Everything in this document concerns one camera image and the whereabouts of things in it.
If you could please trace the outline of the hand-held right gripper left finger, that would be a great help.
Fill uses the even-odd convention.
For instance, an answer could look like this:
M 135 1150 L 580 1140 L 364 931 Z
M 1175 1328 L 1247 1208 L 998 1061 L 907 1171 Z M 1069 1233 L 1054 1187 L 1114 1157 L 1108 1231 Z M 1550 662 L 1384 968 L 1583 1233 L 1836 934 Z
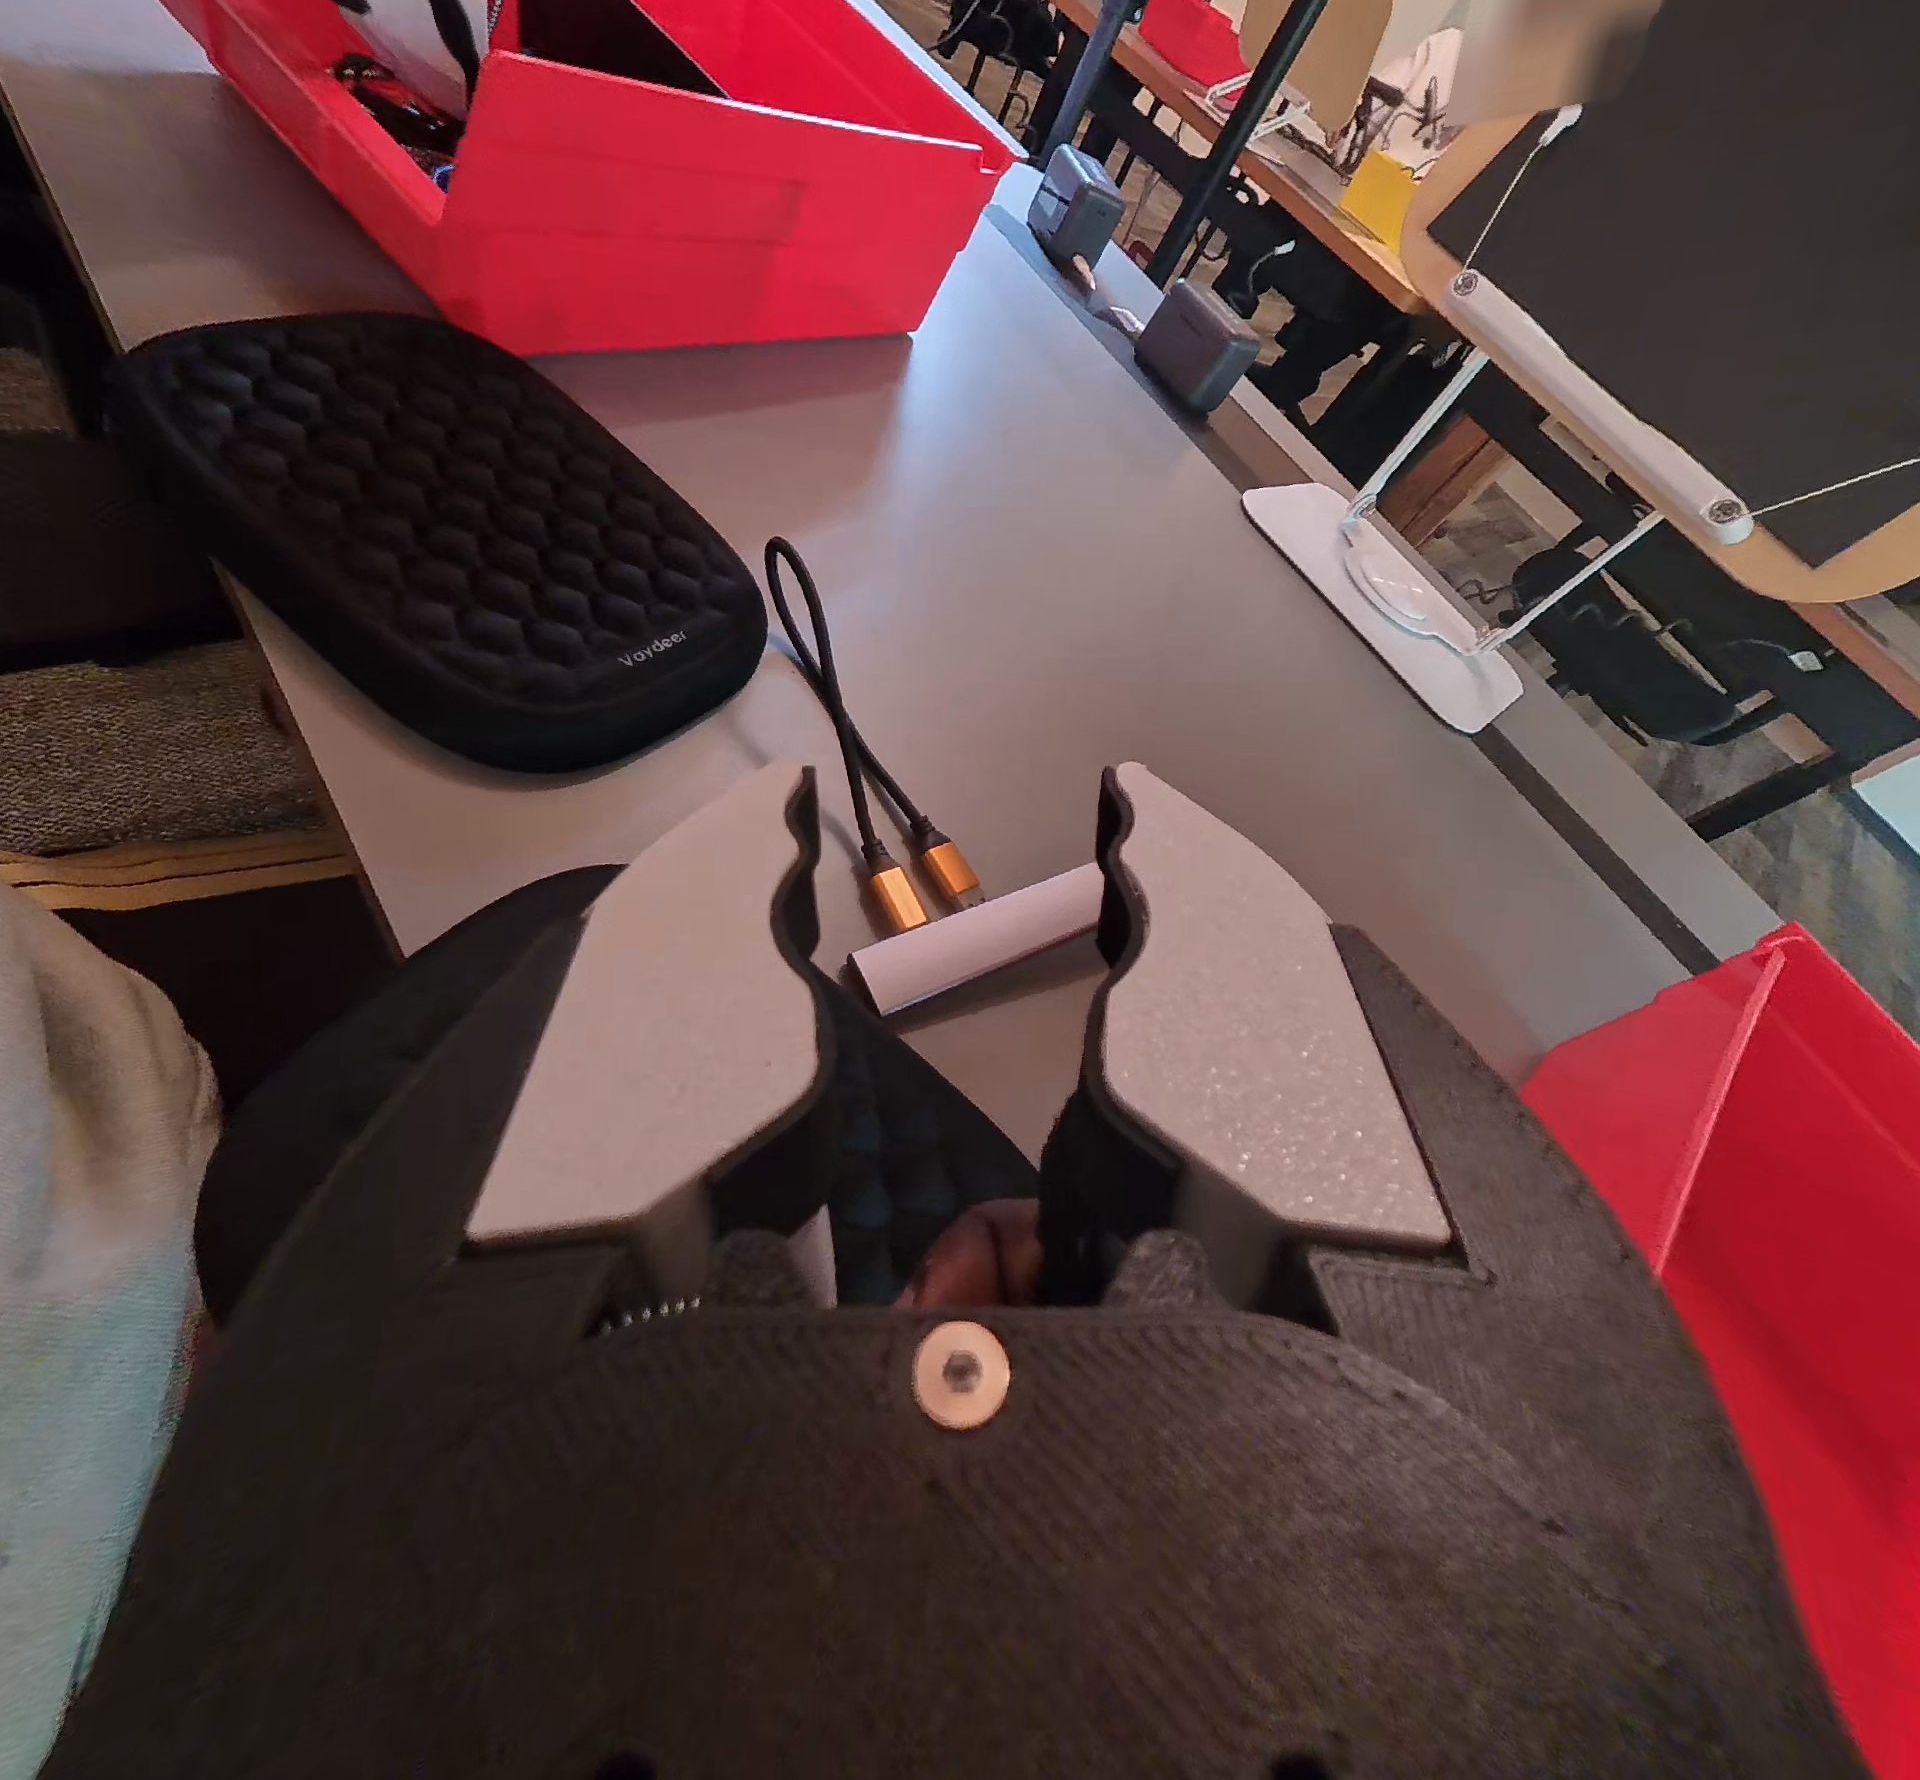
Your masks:
M 645 848 L 585 911 L 466 1222 L 473 1250 L 610 1243 L 649 1304 L 693 1303 L 718 1242 L 781 1237 L 835 1303 L 814 966 L 818 781 L 774 763 Z

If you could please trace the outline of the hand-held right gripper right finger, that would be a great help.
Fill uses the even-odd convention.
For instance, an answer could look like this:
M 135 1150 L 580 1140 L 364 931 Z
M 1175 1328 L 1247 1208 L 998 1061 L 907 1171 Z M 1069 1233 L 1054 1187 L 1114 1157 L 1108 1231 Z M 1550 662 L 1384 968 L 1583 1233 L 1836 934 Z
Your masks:
M 1316 1304 L 1308 1259 L 1453 1255 L 1453 1219 L 1325 911 L 1138 763 L 1095 813 L 1105 963 L 1040 1161 L 1044 1304 L 1151 1233 L 1229 1304 Z

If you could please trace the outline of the silver usb hub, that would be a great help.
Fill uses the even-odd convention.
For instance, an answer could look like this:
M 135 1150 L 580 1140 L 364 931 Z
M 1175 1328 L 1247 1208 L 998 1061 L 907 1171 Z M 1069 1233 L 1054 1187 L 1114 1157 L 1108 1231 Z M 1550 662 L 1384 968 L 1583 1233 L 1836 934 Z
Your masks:
M 1103 895 L 1088 861 L 858 950 L 851 979 L 878 1016 L 895 1016 L 1089 936 Z

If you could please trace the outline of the black plain wrist rest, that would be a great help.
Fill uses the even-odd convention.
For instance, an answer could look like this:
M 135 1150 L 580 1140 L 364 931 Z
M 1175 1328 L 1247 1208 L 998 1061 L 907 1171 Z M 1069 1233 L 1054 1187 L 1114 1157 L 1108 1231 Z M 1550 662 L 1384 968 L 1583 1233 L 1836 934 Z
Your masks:
M 587 866 L 532 883 L 437 936 L 376 991 L 280 1061 L 227 1113 L 202 1180 L 194 1263 L 226 1324 L 308 1198 L 371 1116 L 533 939 L 616 875 Z M 848 991 L 831 1002 L 837 1154 L 828 1237 L 837 1301 L 887 1307 L 957 1216 L 1028 1201 L 1038 1170 Z

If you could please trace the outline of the large red plastic bin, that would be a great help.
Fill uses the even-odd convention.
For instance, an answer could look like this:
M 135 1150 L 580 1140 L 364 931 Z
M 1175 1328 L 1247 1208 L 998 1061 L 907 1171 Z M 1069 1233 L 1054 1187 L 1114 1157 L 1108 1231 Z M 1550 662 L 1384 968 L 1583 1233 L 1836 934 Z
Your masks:
M 1018 157 L 853 0 L 484 0 L 467 115 L 333 0 L 161 0 L 440 313 L 523 357 L 915 330 Z

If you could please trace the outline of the white stand with clear arms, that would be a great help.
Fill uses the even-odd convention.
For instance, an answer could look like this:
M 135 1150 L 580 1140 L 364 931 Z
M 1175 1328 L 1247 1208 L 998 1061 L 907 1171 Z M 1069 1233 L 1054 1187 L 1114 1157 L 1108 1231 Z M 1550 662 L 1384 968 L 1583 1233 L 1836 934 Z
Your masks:
M 1242 511 L 1428 712 L 1460 734 L 1476 734 L 1523 691 L 1518 668 L 1502 658 L 1504 649 L 1549 609 L 1593 583 L 1662 521 L 1700 528 L 1717 545 L 1738 545 L 1754 533 L 1756 512 L 1580 369 L 1549 330 L 1482 269 L 1460 266 L 1442 308 L 1473 349 L 1358 495 L 1344 497 L 1324 483 L 1292 483 L 1243 495 Z M 1485 367 L 1497 367 L 1542 406 L 1592 435 L 1609 462 L 1655 503 L 1654 512 L 1625 538 L 1574 569 L 1570 581 L 1510 625 L 1480 625 L 1466 616 L 1376 511 L 1392 475 Z

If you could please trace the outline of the black wrist rest with label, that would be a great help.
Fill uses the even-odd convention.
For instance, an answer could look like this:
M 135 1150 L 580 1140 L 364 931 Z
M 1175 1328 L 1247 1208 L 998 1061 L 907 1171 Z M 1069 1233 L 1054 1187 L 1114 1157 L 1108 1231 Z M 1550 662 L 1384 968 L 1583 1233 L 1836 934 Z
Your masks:
M 132 475 L 378 712 L 471 766 L 610 768 L 745 689 L 760 583 L 513 353 L 391 313 L 171 330 L 109 369 Z

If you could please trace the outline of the red bin with clear divider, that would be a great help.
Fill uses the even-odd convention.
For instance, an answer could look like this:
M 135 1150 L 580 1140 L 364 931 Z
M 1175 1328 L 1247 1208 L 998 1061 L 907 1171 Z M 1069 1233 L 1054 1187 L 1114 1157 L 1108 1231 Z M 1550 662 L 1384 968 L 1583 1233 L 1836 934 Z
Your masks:
M 1784 927 L 1523 1096 L 1700 1352 L 1877 1777 L 1918 1775 L 1918 1048 Z

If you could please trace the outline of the grey fabric seat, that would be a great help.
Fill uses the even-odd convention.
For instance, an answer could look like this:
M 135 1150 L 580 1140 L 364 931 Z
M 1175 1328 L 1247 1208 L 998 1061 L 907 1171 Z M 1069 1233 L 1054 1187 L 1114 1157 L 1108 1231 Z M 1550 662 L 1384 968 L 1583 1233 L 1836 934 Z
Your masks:
M 81 427 L 5 290 L 5 883 L 128 913 L 350 878 L 213 569 Z

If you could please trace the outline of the black office chair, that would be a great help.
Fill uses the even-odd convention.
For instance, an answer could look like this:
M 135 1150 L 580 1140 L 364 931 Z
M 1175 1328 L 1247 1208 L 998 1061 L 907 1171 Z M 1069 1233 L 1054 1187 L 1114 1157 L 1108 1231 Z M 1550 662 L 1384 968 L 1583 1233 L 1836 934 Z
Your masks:
M 1047 78 L 1060 50 L 1060 28 L 1047 0 L 947 0 L 947 25 L 933 52 L 950 59 L 957 47 L 973 47 L 969 92 L 974 92 L 986 59 L 1007 66 L 1015 80 Z

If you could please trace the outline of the person's light grey clothing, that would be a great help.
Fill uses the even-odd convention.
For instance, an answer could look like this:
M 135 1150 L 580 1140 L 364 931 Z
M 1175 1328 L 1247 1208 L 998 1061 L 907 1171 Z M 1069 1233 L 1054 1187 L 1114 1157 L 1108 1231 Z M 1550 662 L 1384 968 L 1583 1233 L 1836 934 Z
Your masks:
M 2 1775 L 36 1777 L 172 1439 L 213 1066 L 148 979 L 2 898 Z

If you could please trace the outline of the grey power adapter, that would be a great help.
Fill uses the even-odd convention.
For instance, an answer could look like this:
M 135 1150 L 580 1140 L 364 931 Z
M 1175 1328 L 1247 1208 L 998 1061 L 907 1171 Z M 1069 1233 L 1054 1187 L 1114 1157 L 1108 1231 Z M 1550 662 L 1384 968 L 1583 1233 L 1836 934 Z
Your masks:
M 1084 284 L 1110 247 L 1122 210 L 1122 195 L 1103 162 L 1064 142 L 1040 172 L 1026 225 L 1057 272 Z
M 1193 280 L 1170 285 L 1132 340 L 1143 374 L 1184 414 L 1210 418 L 1261 353 L 1261 336 Z

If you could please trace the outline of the grey metal pole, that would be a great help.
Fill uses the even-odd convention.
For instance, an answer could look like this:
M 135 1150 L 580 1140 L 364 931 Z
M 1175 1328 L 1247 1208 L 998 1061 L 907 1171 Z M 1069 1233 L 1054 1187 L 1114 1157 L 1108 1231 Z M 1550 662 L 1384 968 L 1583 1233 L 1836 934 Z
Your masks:
M 1114 46 L 1132 4 L 1134 0 L 1101 0 L 1092 33 L 1073 64 L 1069 84 L 1040 106 L 1038 125 L 1044 127 L 1044 136 L 1029 151 L 1032 166 L 1044 169 L 1060 147 L 1073 144 L 1088 114 L 1092 114 L 1095 88 L 1108 73 Z

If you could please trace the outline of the red tray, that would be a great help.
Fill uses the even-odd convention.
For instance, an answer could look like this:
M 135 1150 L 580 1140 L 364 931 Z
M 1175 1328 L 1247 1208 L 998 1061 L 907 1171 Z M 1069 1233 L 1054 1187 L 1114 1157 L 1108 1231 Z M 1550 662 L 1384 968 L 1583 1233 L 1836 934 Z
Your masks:
M 1138 35 L 1187 86 L 1214 88 L 1247 77 L 1233 17 L 1206 0 L 1146 0 Z

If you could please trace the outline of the wooden desk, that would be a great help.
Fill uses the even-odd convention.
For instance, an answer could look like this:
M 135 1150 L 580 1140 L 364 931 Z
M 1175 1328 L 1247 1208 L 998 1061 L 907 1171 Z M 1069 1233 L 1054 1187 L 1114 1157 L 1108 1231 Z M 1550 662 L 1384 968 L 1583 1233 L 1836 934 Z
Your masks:
M 1097 0 L 1047 0 L 1071 33 L 1092 40 L 1097 18 Z M 1171 114 L 1179 127 L 1174 133 L 1175 153 L 1187 162 L 1203 162 L 1216 136 L 1224 130 L 1205 110 L 1201 96 L 1184 84 L 1179 75 L 1138 35 L 1124 28 L 1114 47 L 1115 66 L 1138 83 L 1153 104 Z M 1246 151 L 1235 164 L 1235 176 L 1278 203 L 1349 274 L 1366 282 L 1386 304 L 1408 317 L 1425 317 L 1434 308 L 1419 296 L 1398 255 L 1366 235 L 1339 207 L 1325 203 L 1308 185 L 1282 162 Z

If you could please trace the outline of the yellow box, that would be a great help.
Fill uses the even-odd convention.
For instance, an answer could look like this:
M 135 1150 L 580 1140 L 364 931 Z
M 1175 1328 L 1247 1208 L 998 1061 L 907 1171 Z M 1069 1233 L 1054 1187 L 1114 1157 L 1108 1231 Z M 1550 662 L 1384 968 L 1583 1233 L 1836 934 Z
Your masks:
M 1347 178 L 1337 210 L 1370 241 L 1396 250 L 1419 180 L 1421 175 L 1413 166 L 1369 151 Z

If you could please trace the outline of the beige board with black panel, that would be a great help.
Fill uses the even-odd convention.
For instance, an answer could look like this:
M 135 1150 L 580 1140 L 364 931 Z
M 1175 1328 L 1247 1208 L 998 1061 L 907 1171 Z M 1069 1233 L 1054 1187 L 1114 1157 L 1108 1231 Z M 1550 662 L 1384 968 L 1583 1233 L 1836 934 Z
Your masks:
M 1916 0 L 1665 0 L 1615 96 L 1466 127 L 1402 257 L 1752 593 L 1916 583 Z

